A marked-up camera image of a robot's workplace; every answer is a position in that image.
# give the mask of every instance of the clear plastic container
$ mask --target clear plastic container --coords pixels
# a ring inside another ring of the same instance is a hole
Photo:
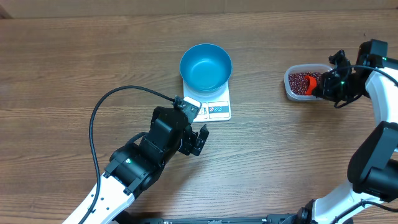
[[[292,73],[300,73],[300,72],[328,72],[332,70],[329,65],[324,64],[303,64],[303,65],[294,65],[291,66],[285,73],[285,89],[287,98],[293,101],[308,101],[308,100],[321,100],[321,98],[317,98],[316,96],[306,96],[306,95],[297,95],[292,92],[289,85],[289,74]]]

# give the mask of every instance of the blue bowl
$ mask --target blue bowl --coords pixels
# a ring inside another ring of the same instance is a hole
[[[199,92],[212,92],[231,77],[232,61],[228,53],[214,44],[199,44],[181,58],[180,73],[185,83]]]

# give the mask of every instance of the digital kitchen scale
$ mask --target digital kitchen scale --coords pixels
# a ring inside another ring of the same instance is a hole
[[[211,93],[200,93],[192,90],[183,81],[184,97],[189,96],[201,103],[198,116],[193,120],[197,122],[229,121],[231,119],[231,101],[229,100],[228,82],[218,90]]]

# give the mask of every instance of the red beans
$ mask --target red beans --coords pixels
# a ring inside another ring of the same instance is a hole
[[[297,95],[304,95],[308,87],[310,86],[310,80],[304,79],[304,76],[309,75],[320,82],[321,73],[319,72],[300,72],[289,74],[289,85],[293,93]]]

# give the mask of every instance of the wooden table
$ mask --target wooden table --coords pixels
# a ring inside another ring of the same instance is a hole
[[[99,98],[121,85],[182,95],[180,58],[211,42],[230,54],[232,120],[209,123],[199,157],[177,154],[128,209],[164,218],[295,213],[346,179],[374,128],[371,102],[343,109],[286,98],[292,65],[327,63],[344,49],[354,63],[369,39],[398,58],[398,11],[267,12],[0,21],[0,223],[61,223],[95,184],[88,142]],[[95,120],[102,168],[168,103],[127,90]],[[193,125],[199,130],[200,124]],[[356,223],[396,223],[371,208]]]

